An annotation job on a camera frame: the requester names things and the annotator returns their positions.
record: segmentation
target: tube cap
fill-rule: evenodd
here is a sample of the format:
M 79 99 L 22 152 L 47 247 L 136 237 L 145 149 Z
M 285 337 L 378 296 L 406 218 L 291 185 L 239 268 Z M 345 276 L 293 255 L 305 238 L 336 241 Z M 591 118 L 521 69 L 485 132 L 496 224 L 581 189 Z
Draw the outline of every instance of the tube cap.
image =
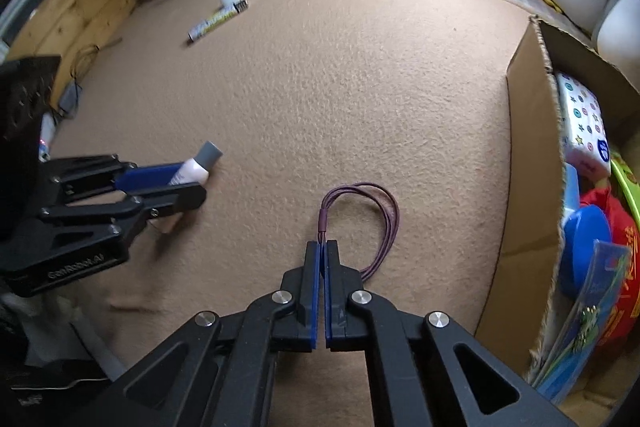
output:
M 204 142 L 204 145 L 200 148 L 198 154 L 196 154 L 193 159 L 200 167 L 210 171 L 214 163 L 220 159 L 220 156 L 222 156 L 222 151 L 220 149 L 211 142 Z

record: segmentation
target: beige carpet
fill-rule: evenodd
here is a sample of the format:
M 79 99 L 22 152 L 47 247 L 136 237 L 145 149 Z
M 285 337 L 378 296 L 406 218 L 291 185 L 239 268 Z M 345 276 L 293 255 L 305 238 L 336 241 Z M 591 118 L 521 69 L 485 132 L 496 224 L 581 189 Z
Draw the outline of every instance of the beige carpet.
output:
M 225 153 L 187 226 L 168 240 L 147 230 L 130 263 L 76 286 L 108 344 L 132 364 L 197 311 L 237 312 L 274 291 L 315 238 L 324 193 L 359 180 L 388 187 L 402 212 L 370 290 L 473 330 L 508 193 L 503 74 L 527 13 L 503 0 L 248 1 L 190 48 L 188 29 L 219 0 L 139 8 L 56 138 L 54 156 L 140 165 L 188 158 L 207 139 Z M 345 198 L 328 237 L 362 267 L 380 221 Z M 371 425 L 364 357 L 323 346 L 286 357 L 271 420 Z

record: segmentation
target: red plastic package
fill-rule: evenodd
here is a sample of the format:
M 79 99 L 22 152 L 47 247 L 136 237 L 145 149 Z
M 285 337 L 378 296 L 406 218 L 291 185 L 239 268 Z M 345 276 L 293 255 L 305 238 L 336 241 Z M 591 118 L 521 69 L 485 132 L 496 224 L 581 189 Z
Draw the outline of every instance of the red plastic package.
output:
M 625 245 L 631 250 L 629 268 L 626 272 L 626 280 L 618 302 L 613 307 L 604 332 L 598 345 L 623 340 L 633 328 L 636 318 L 640 315 L 640 279 L 637 273 L 638 240 L 640 234 L 636 222 L 623 208 L 622 204 L 611 194 L 611 187 L 594 188 L 580 197 L 580 205 L 595 204 L 604 212 L 609 221 L 611 237 L 617 245 Z

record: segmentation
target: purple cable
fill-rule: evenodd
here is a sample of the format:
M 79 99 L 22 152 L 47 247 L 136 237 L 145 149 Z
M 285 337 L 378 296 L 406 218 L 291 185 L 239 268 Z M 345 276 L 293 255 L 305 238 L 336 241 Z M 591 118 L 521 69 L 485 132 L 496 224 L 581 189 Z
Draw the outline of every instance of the purple cable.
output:
M 387 206 L 382 204 L 380 199 L 378 199 L 375 194 L 372 194 L 371 192 L 364 190 L 361 187 L 373 187 L 377 190 L 382 191 L 382 193 L 386 196 L 386 199 L 391 203 L 391 207 L 393 208 L 393 210 L 391 211 Z M 339 187 L 332 188 L 322 199 L 322 204 L 320 205 L 320 213 L 318 214 L 318 243 L 320 243 L 321 245 L 326 244 L 326 222 L 329 208 L 334 203 L 334 201 L 343 194 L 359 194 L 361 196 L 369 198 L 375 204 L 377 204 L 378 208 L 382 212 L 383 218 L 385 219 L 385 235 L 382 238 L 382 243 L 380 244 L 378 252 L 373 259 L 373 263 L 371 263 L 365 269 L 360 270 L 362 281 L 365 282 L 369 280 L 375 272 L 377 272 L 378 268 L 380 268 L 380 265 L 385 260 L 386 254 L 389 253 L 389 250 L 391 250 L 391 247 L 396 240 L 396 235 L 398 235 L 398 228 L 400 226 L 400 209 L 398 208 L 398 202 L 396 201 L 396 198 L 393 197 L 393 194 L 386 190 L 385 187 L 381 187 L 380 185 L 375 183 L 360 182 L 354 183 L 353 185 L 340 185 Z

